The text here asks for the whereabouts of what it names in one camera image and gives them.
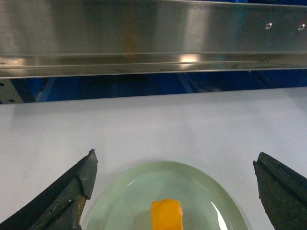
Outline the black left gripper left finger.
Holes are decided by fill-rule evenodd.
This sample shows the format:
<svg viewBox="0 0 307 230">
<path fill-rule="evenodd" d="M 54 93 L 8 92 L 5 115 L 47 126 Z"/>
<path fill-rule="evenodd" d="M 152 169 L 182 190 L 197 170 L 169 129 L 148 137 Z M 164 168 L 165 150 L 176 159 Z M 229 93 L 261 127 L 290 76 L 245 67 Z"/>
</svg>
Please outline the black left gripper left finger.
<svg viewBox="0 0 307 230">
<path fill-rule="evenodd" d="M 26 206 L 3 221 L 2 230 L 80 230 L 91 199 L 98 160 L 92 149 Z"/>
</svg>

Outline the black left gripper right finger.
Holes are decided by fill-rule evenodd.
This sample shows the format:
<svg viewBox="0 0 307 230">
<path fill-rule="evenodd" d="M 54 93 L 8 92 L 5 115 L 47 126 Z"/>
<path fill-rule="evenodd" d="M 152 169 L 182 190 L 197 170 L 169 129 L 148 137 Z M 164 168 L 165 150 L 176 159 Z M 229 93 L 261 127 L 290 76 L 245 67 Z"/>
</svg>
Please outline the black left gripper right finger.
<svg viewBox="0 0 307 230">
<path fill-rule="evenodd" d="M 253 162 L 259 198 L 276 230 L 307 228 L 307 179 L 261 152 Z"/>
</svg>

